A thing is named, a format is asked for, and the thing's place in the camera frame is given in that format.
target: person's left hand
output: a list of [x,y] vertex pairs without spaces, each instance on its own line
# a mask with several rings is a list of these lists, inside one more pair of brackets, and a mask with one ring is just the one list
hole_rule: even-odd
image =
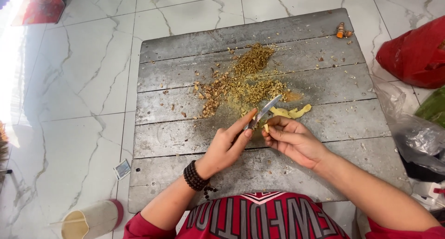
[[206,154],[195,162],[196,171],[202,179],[209,179],[230,167],[241,156],[253,133],[251,129],[242,130],[256,113],[254,108],[228,129],[218,129]]

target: clear plastic bag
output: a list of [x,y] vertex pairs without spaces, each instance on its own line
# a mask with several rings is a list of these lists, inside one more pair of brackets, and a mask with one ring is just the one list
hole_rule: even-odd
[[403,112],[406,94],[379,77],[371,78],[392,138],[403,158],[445,175],[445,129]]

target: red plastic bag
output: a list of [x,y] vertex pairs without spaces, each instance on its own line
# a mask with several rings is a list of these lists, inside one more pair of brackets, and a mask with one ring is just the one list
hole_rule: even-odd
[[383,43],[377,61],[398,79],[422,88],[445,85],[445,16]]

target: knife blade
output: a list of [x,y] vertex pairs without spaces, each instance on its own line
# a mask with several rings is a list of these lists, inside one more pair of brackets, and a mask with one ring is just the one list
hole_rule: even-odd
[[270,108],[272,108],[276,103],[278,103],[278,101],[281,99],[282,96],[283,95],[278,95],[274,99],[272,99],[272,101],[270,101],[268,104],[266,104],[264,108],[258,114],[256,114],[255,119],[250,121],[246,125],[246,127],[244,127],[244,130],[248,128],[253,129],[253,127],[255,127],[255,125],[259,122],[261,117],[263,117],[270,110]]

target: red shirt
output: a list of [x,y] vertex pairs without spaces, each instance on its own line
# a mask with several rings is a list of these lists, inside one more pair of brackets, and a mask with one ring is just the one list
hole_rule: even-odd
[[[369,221],[366,239],[443,239],[445,228],[424,232],[382,228]],[[349,239],[308,196],[287,192],[251,193],[211,200],[193,208],[176,235],[135,215],[124,239]]]

